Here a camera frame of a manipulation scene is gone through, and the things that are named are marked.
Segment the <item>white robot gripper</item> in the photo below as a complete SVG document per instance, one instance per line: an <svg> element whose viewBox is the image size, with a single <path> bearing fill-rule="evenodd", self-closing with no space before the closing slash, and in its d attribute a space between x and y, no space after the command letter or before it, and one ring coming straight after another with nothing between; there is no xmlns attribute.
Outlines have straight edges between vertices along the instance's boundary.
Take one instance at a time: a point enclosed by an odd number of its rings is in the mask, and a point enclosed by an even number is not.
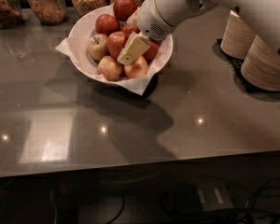
<svg viewBox="0 0 280 224"><path fill-rule="evenodd" d="M130 27L138 26L140 33L129 35L117 61L135 62L149 50L149 37L162 40L184 20L200 16L215 5L209 0L145 0L126 21Z"/></svg>

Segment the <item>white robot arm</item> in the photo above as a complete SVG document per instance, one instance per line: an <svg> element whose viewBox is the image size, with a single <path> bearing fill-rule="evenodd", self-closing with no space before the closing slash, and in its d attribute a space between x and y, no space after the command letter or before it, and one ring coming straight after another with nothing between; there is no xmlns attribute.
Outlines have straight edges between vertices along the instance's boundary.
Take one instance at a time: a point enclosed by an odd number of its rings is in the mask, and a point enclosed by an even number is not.
<svg viewBox="0 0 280 224"><path fill-rule="evenodd" d="M280 0L145 0L133 21L140 32L129 36L118 60L132 63L186 19L220 4L234 11L280 58Z"/></svg>

